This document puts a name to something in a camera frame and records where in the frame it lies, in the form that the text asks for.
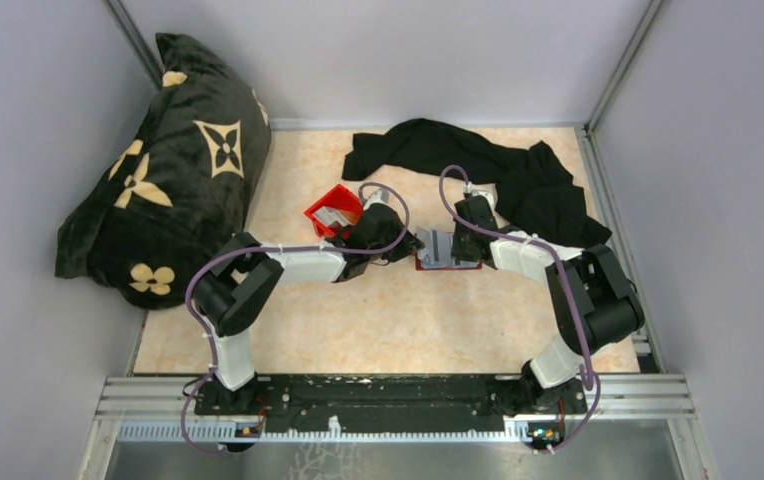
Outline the red plastic bin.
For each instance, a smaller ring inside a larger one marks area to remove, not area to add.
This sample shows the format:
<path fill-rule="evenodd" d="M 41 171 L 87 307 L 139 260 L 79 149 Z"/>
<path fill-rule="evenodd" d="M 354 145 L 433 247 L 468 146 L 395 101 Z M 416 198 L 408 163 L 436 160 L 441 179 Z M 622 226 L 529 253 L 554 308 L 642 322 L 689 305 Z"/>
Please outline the red plastic bin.
<path fill-rule="evenodd" d="M 363 213 L 363 205 L 358 196 L 342 184 L 335 185 L 304 211 L 305 217 L 312 223 L 315 234 L 320 238 L 335 237 L 341 230 L 348 227 L 330 230 L 321 224 L 315 217 L 315 212 L 324 206 L 343 211 L 344 215 L 351 221 L 348 226 L 355 225 Z"/>

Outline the red leather card holder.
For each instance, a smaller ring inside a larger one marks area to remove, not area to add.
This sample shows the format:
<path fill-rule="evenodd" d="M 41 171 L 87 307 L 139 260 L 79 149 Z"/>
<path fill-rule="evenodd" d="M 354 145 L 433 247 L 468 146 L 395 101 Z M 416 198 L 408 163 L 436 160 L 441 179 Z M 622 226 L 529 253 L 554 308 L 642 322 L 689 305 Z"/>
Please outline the red leather card holder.
<path fill-rule="evenodd" d="M 416 238 L 424 245 L 415 254 L 415 267 L 418 271 L 478 270 L 482 268 L 477 262 L 460 260 L 452 255 L 452 232 L 418 228 Z"/>

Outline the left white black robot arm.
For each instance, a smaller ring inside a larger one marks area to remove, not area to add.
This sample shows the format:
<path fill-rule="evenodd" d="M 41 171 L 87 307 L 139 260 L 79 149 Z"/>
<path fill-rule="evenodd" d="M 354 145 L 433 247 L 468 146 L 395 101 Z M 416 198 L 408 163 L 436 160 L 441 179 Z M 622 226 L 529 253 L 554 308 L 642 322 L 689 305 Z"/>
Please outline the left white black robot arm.
<path fill-rule="evenodd" d="M 349 281 L 376 260 L 396 263 L 424 247 L 399 214 L 380 202 L 366 207 L 355 225 L 312 245 L 263 243 L 249 233 L 232 238 L 194 274 L 185 293 L 186 307 L 209 341 L 209 373 L 221 385 L 221 404 L 235 414 L 256 404 L 249 329 L 276 287 Z"/>

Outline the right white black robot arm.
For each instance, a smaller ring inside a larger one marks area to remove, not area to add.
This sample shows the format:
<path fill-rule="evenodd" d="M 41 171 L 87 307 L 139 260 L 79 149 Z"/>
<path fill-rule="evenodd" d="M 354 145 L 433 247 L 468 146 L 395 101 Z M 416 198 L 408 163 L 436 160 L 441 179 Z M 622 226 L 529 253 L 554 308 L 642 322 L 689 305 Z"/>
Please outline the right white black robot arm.
<path fill-rule="evenodd" d="M 558 334 L 522 368 L 521 398 L 548 411 L 563 385 L 581 374 L 590 387 L 592 355 L 639 330 L 645 314 L 615 253 L 552 244 L 521 230 L 500 229 L 486 197 L 468 193 L 453 206 L 452 254 L 521 274 L 549 290 Z"/>

